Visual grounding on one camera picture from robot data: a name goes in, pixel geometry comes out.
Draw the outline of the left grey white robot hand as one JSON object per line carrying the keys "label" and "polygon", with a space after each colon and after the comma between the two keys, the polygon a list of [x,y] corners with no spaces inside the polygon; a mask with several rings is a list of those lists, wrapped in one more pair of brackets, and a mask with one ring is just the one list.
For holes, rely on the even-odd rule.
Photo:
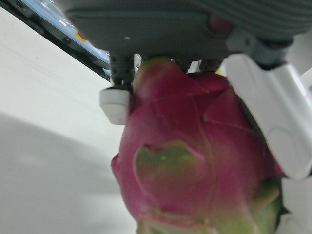
{"label": "left grey white robot hand", "polygon": [[285,174],[312,169],[312,97],[285,55],[312,28],[309,0],[58,0],[111,55],[226,59],[227,76]]}

